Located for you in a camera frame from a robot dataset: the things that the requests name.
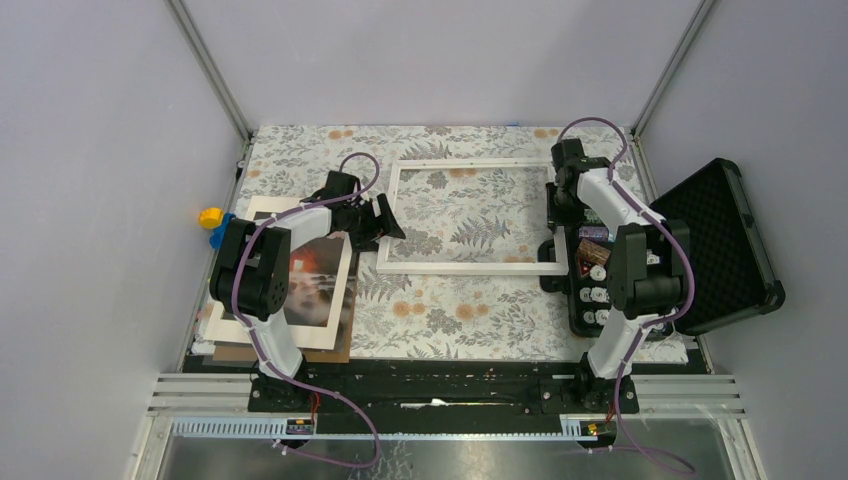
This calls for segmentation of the white picture frame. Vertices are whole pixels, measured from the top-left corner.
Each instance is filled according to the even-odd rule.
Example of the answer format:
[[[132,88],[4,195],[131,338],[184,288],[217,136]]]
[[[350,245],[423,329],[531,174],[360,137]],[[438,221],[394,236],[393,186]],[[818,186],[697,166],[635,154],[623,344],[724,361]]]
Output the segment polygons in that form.
[[[392,207],[398,205],[397,192],[400,175],[406,170],[443,170],[459,168],[548,169],[553,177],[553,167],[546,158],[472,158],[472,159],[417,159],[398,160],[390,170],[389,188],[386,193]],[[468,275],[468,276],[565,276],[569,273],[565,234],[557,230],[553,234],[555,262],[517,263],[460,263],[460,262],[392,262],[389,259],[393,238],[380,239],[376,271],[381,274],[408,275]]]

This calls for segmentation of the sunset photo with white mat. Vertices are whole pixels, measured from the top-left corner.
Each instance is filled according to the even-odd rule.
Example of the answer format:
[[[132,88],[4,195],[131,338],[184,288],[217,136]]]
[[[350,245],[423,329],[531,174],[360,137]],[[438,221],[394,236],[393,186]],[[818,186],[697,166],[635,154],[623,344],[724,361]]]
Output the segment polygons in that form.
[[[245,218],[257,225],[273,213],[294,207],[292,197],[253,196]],[[282,309],[294,343],[302,349],[336,350],[345,323],[352,318],[353,251],[347,234],[336,232],[299,247],[290,260],[289,289]],[[248,335],[220,302],[208,302],[199,338],[207,342],[247,345]]]

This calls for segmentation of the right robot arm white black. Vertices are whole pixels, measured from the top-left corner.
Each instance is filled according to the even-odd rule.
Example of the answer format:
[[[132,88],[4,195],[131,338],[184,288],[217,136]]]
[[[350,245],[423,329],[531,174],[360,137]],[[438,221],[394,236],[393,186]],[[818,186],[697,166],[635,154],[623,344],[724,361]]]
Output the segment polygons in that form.
[[[575,238],[586,211],[593,211],[614,236],[599,261],[606,271],[608,318],[569,386],[579,407],[597,412],[620,400],[632,358],[649,333],[691,306],[690,230],[635,197],[619,181],[612,162],[587,156],[579,139],[558,140],[551,155],[554,179],[546,186],[546,220],[551,231],[562,229],[570,241],[562,256],[570,271],[576,271],[580,251],[593,250],[587,240]]]

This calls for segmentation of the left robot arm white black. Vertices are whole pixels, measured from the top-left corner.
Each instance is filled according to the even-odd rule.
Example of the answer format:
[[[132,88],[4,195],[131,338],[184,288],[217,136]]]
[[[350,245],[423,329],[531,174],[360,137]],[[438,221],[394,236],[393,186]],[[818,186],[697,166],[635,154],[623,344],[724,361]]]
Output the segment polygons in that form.
[[[356,252],[375,250],[384,237],[405,236],[388,196],[368,199],[367,190],[356,176],[332,170],[321,189],[294,206],[261,223],[229,214],[216,231],[210,295],[247,333],[259,371],[275,379],[272,398],[285,410],[304,407],[311,388],[296,375],[303,355],[283,312],[292,252],[336,232],[346,233]]]

